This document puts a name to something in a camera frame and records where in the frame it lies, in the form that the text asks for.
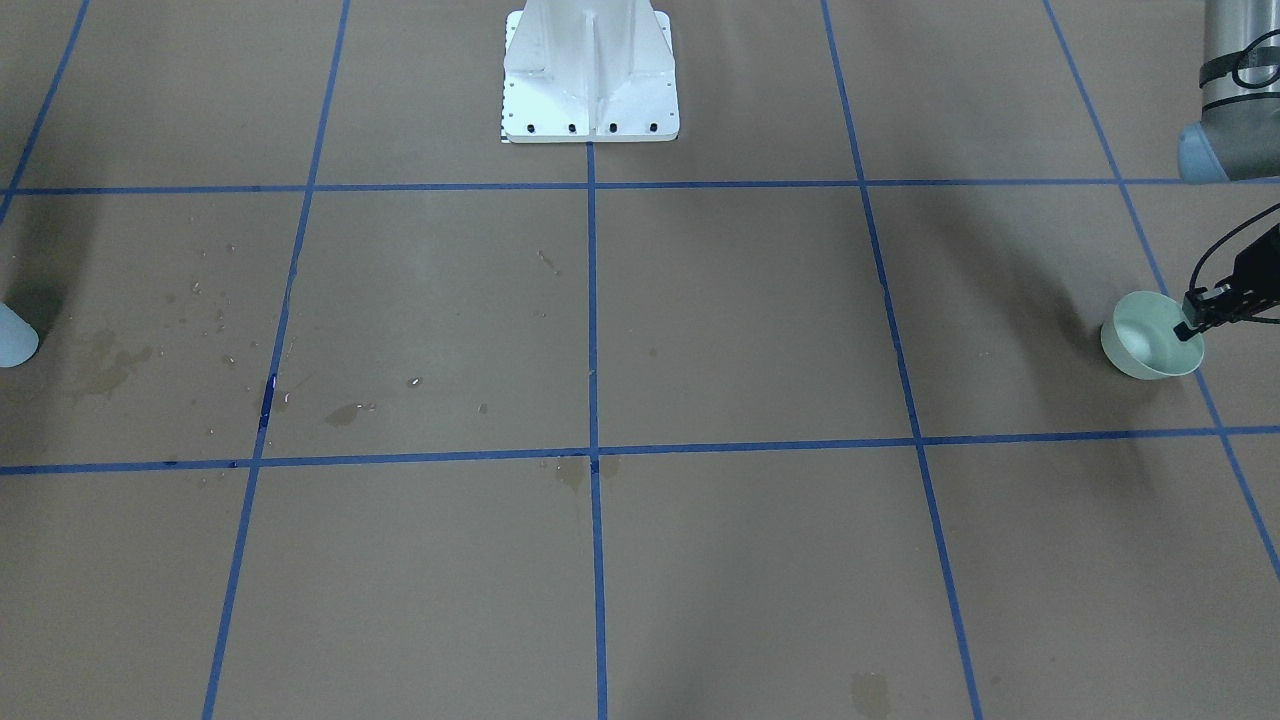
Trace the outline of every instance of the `black cable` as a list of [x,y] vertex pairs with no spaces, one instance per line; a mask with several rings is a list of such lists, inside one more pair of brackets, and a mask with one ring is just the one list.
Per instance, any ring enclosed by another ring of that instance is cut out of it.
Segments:
[[1262,218],[1266,218],[1267,215],[1270,215],[1271,213],[1275,213],[1276,210],[1280,210],[1280,202],[1276,202],[1275,205],[1267,208],[1266,210],[1258,213],[1257,215],[1253,215],[1248,220],[1244,220],[1244,223],[1242,223],[1240,225],[1238,225],[1234,231],[1226,233],[1225,236],[1222,236],[1221,240],[1219,240],[1217,242],[1215,242],[1213,245],[1211,245],[1210,249],[1204,251],[1204,255],[1201,256],[1199,263],[1196,263],[1196,269],[1192,270],[1192,282],[1190,282],[1190,284],[1187,286],[1187,291],[1188,292],[1194,292],[1196,291],[1196,281],[1199,278],[1201,269],[1204,266],[1204,263],[1208,261],[1210,256],[1213,255],[1215,252],[1217,252],[1219,247],[1222,247],[1224,245],[1226,245],[1226,241],[1229,241],[1233,237],[1240,234],[1240,232],[1244,228],[1252,225],[1253,223],[1261,220]]
[[1240,50],[1240,54],[1235,56],[1235,65],[1231,68],[1231,79],[1235,81],[1235,85],[1245,90],[1262,90],[1263,87],[1267,87],[1268,85],[1272,85],[1275,81],[1280,79],[1280,68],[1276,68],[1276,72],[1271,73],[1271,77],[1268,77],[1266,82],[1244,82],[1243,79],[1240,79],[1240,69],[1242,69],[1240,65],[1244,64],[1244,59],[1249,56],[1249,53],[1253,53],[1258,47],[1258,45],[1262,45],[1267,40],[1271,40],[1277,35],[1280,35],[1280,29],[1265,32],[1260,35],[1257,40],[1251,42],[1248,47]]

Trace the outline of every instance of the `black strap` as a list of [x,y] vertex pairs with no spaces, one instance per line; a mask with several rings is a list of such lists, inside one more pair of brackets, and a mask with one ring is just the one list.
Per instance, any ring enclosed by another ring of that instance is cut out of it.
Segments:
[[1231,70],[1235,68],[1247,70],[1249,68],[1265,68],[1268,65],[1280,65],[1280,47],[1274,45],[1254,47],[1248,58],[1240,58],[1239,53],[1228,53],[1201,65],[1201,87],[1220,77],[1231,74]]

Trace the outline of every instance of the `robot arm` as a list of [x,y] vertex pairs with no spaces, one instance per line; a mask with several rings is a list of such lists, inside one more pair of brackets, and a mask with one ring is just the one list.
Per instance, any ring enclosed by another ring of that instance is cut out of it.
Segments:
[[[1280,0],[1207,0],[1201,122],[1178,140],[1178,170],[1193,184],[1280,176]],[[1198,287],[1204,261],[1229,240],[1280,210],[1249,218],[1204,252],[1183,300],[1178,340],[1257,318],[1280,305],[1280,225],[1235,256],[1230,277]]]
[[1235,268],[1230,277],[1219,281],[1212,288],[1196,287],[1199,272],[1210,255],[1244,228],[1276,210],[1280,210],[1280,204],[1248,219],[1215,242],[1196,264],[1190,290],[1183,300],[1183,315],[1187,322],[1174,328],[1178,340],[1187,342],[1210,328],[1242,320],[1280,324],[1280,319],[1256,316],[1280,305],[1280,225],[1272,227],[1235,256]]
[[1207,0],[1201,122],[1178,140],[1193,184],[1280,176],[1280,0]]

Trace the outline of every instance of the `liquid spill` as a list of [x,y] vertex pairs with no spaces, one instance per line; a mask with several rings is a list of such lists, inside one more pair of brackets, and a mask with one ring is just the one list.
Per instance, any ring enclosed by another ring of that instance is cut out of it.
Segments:
[[99,331],[79,342],[82,351],[76,359],[76,375],[79,387],[72,391],[72,396],[77,401],[86,395],[110,397],[118,387],[137,373],[140,364],[151,359],[150,346],[133,354],[120,350],[113,357],[111,350],[116,342],[114,331]]
[[618,470],[622,468],[622,459],[617,455],[605,455],[600,457],[600,477],[604,479],[614,478]]
[[892,712],[888,703],[888,680],[879,673],[859,673],[852,678],[850,694],[854,710],[870,720],[887,720]]
[[586,480],[586,459],[561,457],[556,462],[556,479],[564,483],[568,489],[573,491],[573,495],[577,495]]
[[329,416],[325,418],[324,421],[335,428],[346,428],[356,421],[361,410],[372,413],[374,410],[378,410],[378,405],[371,402],[352,402],[351,405],[343,405],[333,413],[329,413]]

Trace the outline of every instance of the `brown floor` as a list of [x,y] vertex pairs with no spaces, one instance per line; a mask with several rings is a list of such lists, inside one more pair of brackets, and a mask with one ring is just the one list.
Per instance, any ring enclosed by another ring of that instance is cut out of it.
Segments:
[[1275,717],[1277,336],[1097,340],[1275,201],[1201,3],[662,0],[595,149],[518,4],[0,4],[0,717]]

